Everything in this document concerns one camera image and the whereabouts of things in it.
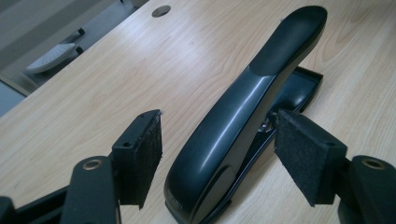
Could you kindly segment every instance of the desk surface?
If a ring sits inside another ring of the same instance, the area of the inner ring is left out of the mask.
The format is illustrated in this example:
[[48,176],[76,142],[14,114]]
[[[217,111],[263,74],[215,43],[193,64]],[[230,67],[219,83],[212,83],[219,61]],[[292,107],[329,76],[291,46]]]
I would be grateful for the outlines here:
[[[163,158],[145,207],[124,223],[174,223],[163,184],[190,134],[268,37],[298,7],[322,5],[324,34],[300,66],[324,75],[306,116],[364,154],[396,164],[396,2],[151,0],[0,118],[0,194],[17,207],[68,184],[74,165],[107,155],[142,112],[163,111]],[[171,6],[163,17],[151,12]],[[337,223],[311,208],[270,147],[219,222]]]

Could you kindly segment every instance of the black stapler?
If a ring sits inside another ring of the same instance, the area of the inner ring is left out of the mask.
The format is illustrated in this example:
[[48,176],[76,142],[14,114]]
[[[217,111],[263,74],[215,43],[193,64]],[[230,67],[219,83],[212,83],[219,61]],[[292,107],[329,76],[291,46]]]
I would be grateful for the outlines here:
[[272,112],[302,111],[312,100],[322,76],[297,66],[318,43],[326,19],[323,7],[292,12],[193,132],[164,185],[177,222],[220,216],[273,139]]

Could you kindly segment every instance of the stapler anvil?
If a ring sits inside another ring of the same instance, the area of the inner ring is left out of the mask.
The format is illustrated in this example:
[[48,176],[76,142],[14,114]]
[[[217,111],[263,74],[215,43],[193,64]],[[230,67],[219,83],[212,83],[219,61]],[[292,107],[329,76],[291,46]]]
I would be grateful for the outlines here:
[[274,137],[271,114],[309,104],[321,75],[297,66],[318,43],[326,19],[322,7],[292,12],[193,132],[163,190],[178,222],[207,223],[221,215]]

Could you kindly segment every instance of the wood grain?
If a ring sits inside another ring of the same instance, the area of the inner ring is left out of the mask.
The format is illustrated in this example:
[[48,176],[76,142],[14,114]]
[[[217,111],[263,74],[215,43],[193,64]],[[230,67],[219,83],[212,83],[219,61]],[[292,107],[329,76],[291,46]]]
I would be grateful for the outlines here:
[[[151,12],[171,6],[163,17]],[[212,105],[298,7],[329,12],[302,67],[324,75],[304,112],[349,146],[396,164],[396,2],[151,0],[0,118],[0,194],[17,207],[68,184],[74,165],[107,155],[140,113],[163,111],[163,158],[145,207],[124,223],[175,223],[163,184]],[[335,205],[311,208],[270,147],[219,223],[338,223]]]

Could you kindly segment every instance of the glossy black plastic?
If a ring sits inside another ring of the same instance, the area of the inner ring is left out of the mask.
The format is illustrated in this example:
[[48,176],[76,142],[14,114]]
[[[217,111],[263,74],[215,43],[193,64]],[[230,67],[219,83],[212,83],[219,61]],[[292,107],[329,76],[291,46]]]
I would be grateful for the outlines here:
[[203,221],[228,192],[276,94],[318,43],[326,18],[322,7],[291,13],[191,135],[164,187],[177,221]]

